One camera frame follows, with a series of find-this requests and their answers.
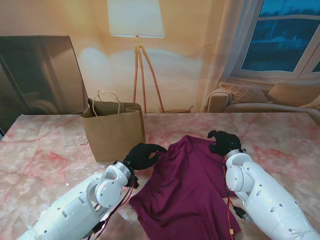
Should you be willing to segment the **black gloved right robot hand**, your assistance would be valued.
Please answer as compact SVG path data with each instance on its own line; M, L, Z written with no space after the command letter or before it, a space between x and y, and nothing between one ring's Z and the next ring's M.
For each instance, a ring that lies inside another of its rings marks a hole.
M226 156L230 151L242 148L241 141L235 134L212 130L207 137L215 138L215 144L209 144L208 146L209 151L221 157Z

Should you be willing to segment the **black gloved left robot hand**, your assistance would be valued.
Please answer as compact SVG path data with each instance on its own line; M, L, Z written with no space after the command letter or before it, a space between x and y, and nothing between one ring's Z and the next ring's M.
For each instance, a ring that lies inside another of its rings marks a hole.
M133 147L123 160L123 164L133 170L151 168L167 149L157 144L139 143Z

